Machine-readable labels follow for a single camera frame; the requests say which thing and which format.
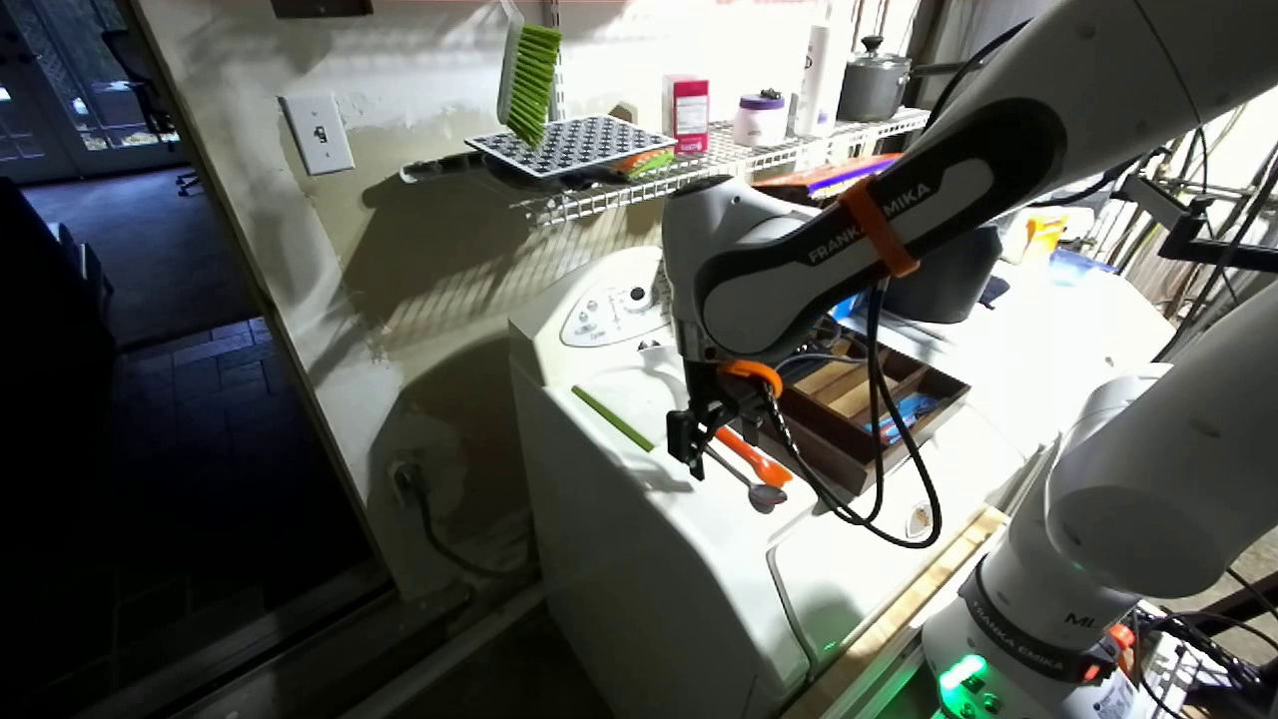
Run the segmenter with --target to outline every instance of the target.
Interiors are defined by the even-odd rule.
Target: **white wall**
[[[272,0],[132,0],[162,47],[256,279],[315,390],[351,503],[408,597],[450,571],[391,485],[429,460],[445,529],[484,536],[524,507],[505,372],[506,311],[605,250],[657,238],[657,206],[576,226],[526,224],[490,175],[401,182],[412,161],[494,133],[505,17],[488,0],[373,0],[373,17],[275,19]],[[666,73],[739,93],[794,86],[811,0],[564,0],[564,105],[629,98],[662,126]],[[335,94],[357,173],[307,175],[281,94]]]

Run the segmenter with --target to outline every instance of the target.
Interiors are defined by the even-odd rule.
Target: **robotic arm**
[[[693,399],[671,410],[671,456],[699,471],[714,426],[749,407],[727,362],[774,360],[831,304],[907,274],[968,226],[1276,86],[1276,29],[1276,0],[1064,0],[892,173],[831,206],[799,210],[734,181],[681,190],[662,250]],[[954,603],[950,645],[991,645],[1064,712],[1078,683],[1059,665],[1132,605],[1128,589],[1203,589],[1278,520],[1278,390],[1264,390],[1276,355],[1272,291],[1078,432],[1043,503]]]

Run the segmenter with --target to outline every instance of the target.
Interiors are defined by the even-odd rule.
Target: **wire rack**
[[[621,182],[621,189],[588,189],[588,190],[566,189],[544,205],[544,220],[572,224],[572,220],[600,215],[608,206],[675,195],[682,182],[694,182],[702,175],[789,167],[799,157],[841,161],[841,151],[847,151],[854,145],[910,137],[924,125],[928,125],[924,109],[904,109],[887,125],[841,125],[831,137],[799,137],[779,147],[742,147],[733,138],[733,133],[714,133],[714,145],[706,157],[681,161],[675,167],[666,167],[659,175]]]

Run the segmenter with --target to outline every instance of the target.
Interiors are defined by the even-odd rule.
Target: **shelf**
[[[681,161],[675,167],[634,181],[634,182],[608,182],[608,189],[566,189],[544,205],[544,220],[550,224],[572,224],[600,215],[608,206],[625,205],[649,205],[675,195],[682,182],[702,181],[702,175],[733,175],[733,173],[766,173],[766,167],[789,167],[799,157],[825,157],[825,161],[842,161],[858,145],[878,145],[892,137],[910,137],[928,125],[924,109],[904,109],[887,125],[841,125],[831,137],[799,137],[779,147],[749,147],[734,145],[733,133],[710,137],[710,151],[699,161]]]

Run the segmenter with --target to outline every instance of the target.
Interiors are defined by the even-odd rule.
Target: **door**
[[[186,162],[171,114],[144,105],[147,69],[123,69],[112,0],[0,0],[0,173],[86,181]]]

